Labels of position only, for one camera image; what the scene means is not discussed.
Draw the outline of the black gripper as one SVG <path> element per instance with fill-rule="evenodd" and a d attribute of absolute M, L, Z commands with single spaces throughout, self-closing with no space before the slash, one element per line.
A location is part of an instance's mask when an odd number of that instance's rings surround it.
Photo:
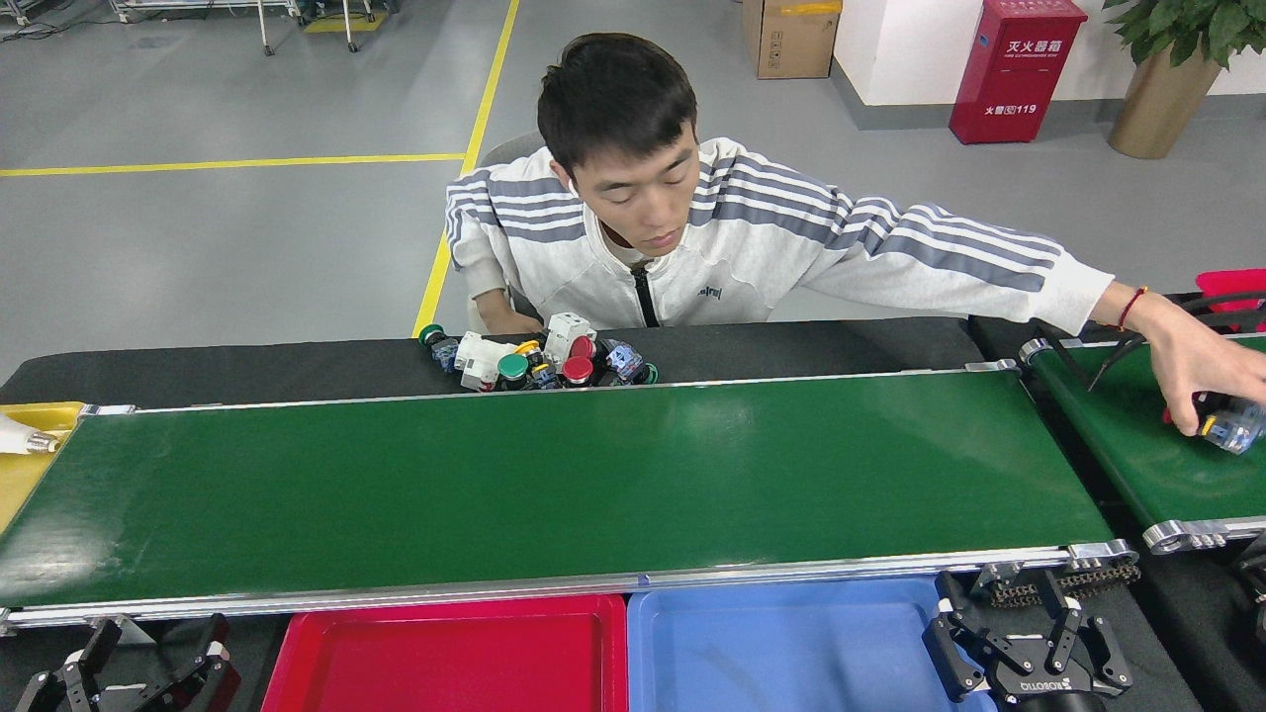
<path fill-rule="evenodd" d="M 97 621 L 81 652 L 66 663 L 37 671 L 20 694 L 15 711 L 227 711 L 241 685 L 241 674 L 227 652 L 229 623 L 210 616 L 203 625 L 190 663 L 154 684 L 105 685 L 96 675 L 122 640 L 115 621 Z"/>
<path fill-rule="evenodd" d="M 1048 647 L 1018 647 L 979 622 L 950 571 L 936 575 L 937 614 L 923 632 L 941 685 L 955 703 L 991 689 L 1000 711 L 1105 711 L 1096 693 L 1125 693 L 1133 671 L 1106 620 L 1087 617 L 1077 601 L 1050 606 Z"/>

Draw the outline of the person's left hand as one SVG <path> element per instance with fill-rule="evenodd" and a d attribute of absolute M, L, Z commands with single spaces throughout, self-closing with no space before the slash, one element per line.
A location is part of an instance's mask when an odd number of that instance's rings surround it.
<path fill-rule="evenodd" d="M 1182 435 L 1194 436 L 1200 427 L 1193 405 L 1198 391 L 1265 404 L 1263 353 L 1217 334 L 1165 296 L 1138 296 L 1125 314 L 1125 328 L 1150 342 L 1158 389 Z"/>

